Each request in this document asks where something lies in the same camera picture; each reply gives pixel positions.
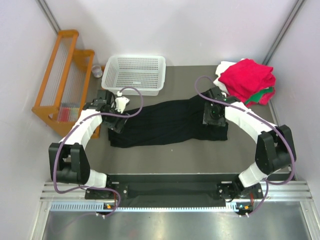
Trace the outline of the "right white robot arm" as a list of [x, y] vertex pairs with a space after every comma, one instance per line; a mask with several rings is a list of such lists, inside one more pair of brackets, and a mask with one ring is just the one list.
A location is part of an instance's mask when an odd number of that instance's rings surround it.
[[255, 142], [254, 163], [238, 174], [227, 188], [229, 199], [245, 198], [252, 187], [269, 175], [294, 166], [297, 156], [292, 131], [287, 125], [270, 123], [235, 96], [226, 96], [214, 86], [202, 94], [205, 99], [203, 123], [222, 127], [227, 121], [236, 124]]

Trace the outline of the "black t shirt blue logo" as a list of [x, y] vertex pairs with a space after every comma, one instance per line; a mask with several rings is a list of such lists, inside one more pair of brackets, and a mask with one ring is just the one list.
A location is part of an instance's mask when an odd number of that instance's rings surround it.
[[110, 145], [116, 148], [162, 146], [190, 139], [226, 141], [228, 124], [203, 124], [206, 100], [195, 95], [190, 99], [170, 100], [145, 106], [129, 118], [121, 133], [108, 130]]

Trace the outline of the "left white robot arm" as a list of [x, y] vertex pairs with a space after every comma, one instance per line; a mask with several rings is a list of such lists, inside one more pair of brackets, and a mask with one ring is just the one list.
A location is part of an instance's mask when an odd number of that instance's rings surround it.
[[85, 149], [96, 129], [105, 124], [120, 133], [127, 121], [126, 106], [130, 100], [119, 91], [99, 90], [97, 98], [84, 105], [80, 117], [71, 131], [59, 142], [49, 146], [50, 175], [53, 181], [96, 187], [102, 198], [109, 198], [114, 191], [105, 173], [91, 169]]

